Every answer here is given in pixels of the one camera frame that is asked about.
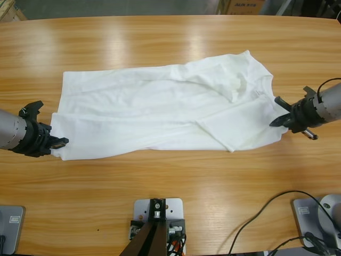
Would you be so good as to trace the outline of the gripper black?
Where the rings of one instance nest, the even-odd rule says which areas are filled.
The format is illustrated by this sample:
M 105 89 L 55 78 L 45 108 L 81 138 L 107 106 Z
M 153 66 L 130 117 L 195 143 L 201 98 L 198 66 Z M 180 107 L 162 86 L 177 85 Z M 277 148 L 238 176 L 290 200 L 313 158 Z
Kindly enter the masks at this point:
M 49 125 L 38 123 L 35 120 L 25 120 L 25 122 L 25 136 L 17 146 L 9 149 L 9 151 L 30 157 L 40 157 L 51 154 L 51 149 L 47 145 L 49 139 L 50 143 L 58 143 L 53 145 L 52 149 L 65 147 L 66 143 L 69 142 L 67 138 L 50 137 L 52 127 Z
M 271 127 L 284 126 L 292 133 L 302 133 L 309 139 L 318 139 L 318 136 L 309 130 L 309 127 L 317 127 L 321 124 L 321 117 L 316 113 L 312 100 L 301 99 L 290 105 L 281 97 L 276 97 L 275 103 L 288 113 L 272 121 Z

